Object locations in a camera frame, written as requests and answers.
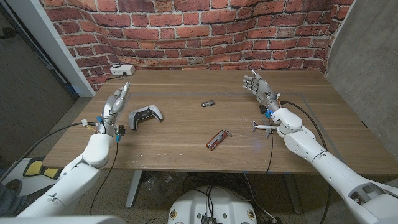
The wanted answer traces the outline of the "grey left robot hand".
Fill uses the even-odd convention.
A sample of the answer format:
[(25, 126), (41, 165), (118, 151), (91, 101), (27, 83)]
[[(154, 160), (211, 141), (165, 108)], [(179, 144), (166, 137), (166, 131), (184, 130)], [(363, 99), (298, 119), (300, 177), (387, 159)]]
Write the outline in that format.
[(124, 109), (129, 93), (130, 83), (117, 89), (105, 102), (101, 116), (97, 117), (98, 124), (97, 131), (100, 134), (107, 134), (114, 136), (116, 133), (116, 118), (118, 114)]

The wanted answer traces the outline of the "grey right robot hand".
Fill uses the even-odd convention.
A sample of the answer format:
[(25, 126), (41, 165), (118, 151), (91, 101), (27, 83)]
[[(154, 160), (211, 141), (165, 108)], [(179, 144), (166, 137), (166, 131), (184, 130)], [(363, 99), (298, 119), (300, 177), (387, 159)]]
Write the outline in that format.
[(252, 76), (244, 76), (242, 87), (245, 90), (250, 91), (262, 106), (275, 112), (280, 108), (277, 101), (277, 95), (260, 74), (256, 73), (254, 70), (251, 70), (251, 72)]

